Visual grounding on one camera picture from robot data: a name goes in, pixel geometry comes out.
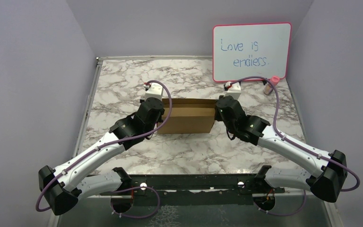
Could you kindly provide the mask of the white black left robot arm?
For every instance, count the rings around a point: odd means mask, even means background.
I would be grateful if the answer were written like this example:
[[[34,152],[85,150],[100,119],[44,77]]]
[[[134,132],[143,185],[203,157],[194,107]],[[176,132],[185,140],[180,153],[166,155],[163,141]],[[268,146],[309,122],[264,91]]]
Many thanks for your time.
[[[38,172],[40,195],[35,208],[46,199],[55,215],[72,209],[79,200],[103,192],[124,194],[129,190],[131,178],[121,167],[103,175],[91,175],[100,165],[141,143],[156,131],[162,121],[164,104],[161,98],[149,97],[138,110],[118,120],[98,142],[66,163],[51,168],[42,167]]]

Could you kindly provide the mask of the brown cardboard box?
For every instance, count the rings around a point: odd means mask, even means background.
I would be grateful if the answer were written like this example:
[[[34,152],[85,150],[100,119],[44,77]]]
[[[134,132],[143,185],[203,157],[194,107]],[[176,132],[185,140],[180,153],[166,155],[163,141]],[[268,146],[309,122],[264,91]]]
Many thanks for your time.
[[[215,99],[173,98],[167,123],[158,134],[210,133],[215,123]]]

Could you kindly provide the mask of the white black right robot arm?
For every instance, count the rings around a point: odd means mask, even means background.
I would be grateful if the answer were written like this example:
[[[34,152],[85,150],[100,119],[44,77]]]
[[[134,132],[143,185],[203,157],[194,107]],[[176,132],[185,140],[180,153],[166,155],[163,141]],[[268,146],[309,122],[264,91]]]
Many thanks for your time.
[[[301,169],[270,167],[254,179],[254,187],[266,192],[271,187],[289,187],[312,192],[327,202],[336,202],[347,178],[346,156],[335,150],[319,150],[290,136],[277,132],[268,121],[246,115],[241,104],[232,96],[216,101],[215,120],[223,122],[231,139],[270,149],[298,164]]]

